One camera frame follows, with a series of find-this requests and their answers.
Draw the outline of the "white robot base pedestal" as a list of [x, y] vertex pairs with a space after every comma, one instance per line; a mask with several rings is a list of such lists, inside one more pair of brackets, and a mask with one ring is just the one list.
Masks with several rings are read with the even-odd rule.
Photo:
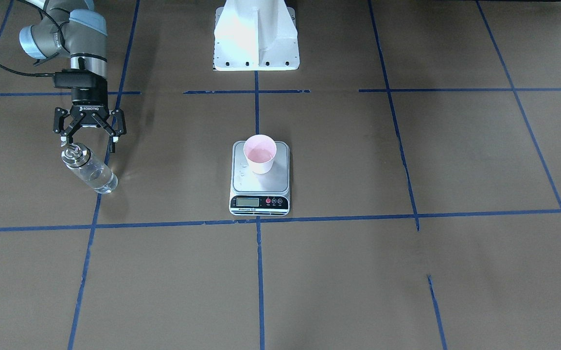
[[216, 71], [299, 69], [296, 12], [284, 0], [227, 0], [214, 24]]

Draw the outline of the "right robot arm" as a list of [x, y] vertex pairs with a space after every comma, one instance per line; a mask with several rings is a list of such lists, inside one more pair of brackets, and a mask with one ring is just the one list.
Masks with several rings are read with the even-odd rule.
[[107, 84], [107, 25], [91, 0], [32, 0], [41, 21], [23, 27], [19, 43], [36, 66], [64, 57], [69, 69], [51, 74], [53, 85], [69, 89], [71, 108], [55, 108], [53, 131], [72, 143], [80, 128], [102, 128], [109, 135], [108, 151], [126, 133], [121, 109], [109, 109]]

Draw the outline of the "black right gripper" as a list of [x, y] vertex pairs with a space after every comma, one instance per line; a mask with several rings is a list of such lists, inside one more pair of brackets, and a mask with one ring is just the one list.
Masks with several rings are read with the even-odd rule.
[[81, 127], [102, 128], [109, 135], [108, 153], [116, 153], [116, 143], [127, 129], [123, 110], [108, 110], [107, 80], [102, 78], [94, 88], [72, 89], [71, 101], [70, 111], [54, 109], [53, 132], [60, 135], [61, 145], [73, 144], [73, 135]]

